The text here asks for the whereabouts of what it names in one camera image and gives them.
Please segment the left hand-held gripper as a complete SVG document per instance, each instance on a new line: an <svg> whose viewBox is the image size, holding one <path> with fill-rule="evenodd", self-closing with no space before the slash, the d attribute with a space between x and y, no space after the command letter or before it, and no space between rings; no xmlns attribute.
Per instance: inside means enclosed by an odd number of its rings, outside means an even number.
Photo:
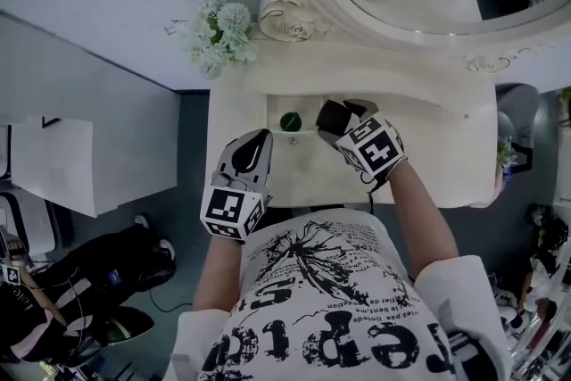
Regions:
<svg viewBox="0 0 571 381"><path fill-rule="evenodd" d="M203 190L200 221L212 236L245 243L256 231L272 198L267 185L272 152L273 136L266 128L226 145ZM254 180L230 175L254 175Z"/></svg>

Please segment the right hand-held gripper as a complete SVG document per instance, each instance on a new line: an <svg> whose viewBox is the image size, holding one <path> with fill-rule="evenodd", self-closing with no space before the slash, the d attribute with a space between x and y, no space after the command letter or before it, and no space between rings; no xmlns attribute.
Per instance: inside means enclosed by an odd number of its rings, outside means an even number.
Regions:
<svg viewBox="0 0 571 381"><path fill-rule="evenodd" d="M385 118L373 116L378 107L372 101L345 99L343 106L344 121L360 124L342 135L319 128L319 137L335 145L355 170L384 184L393 169L407 158L398 131Z"/></svg>

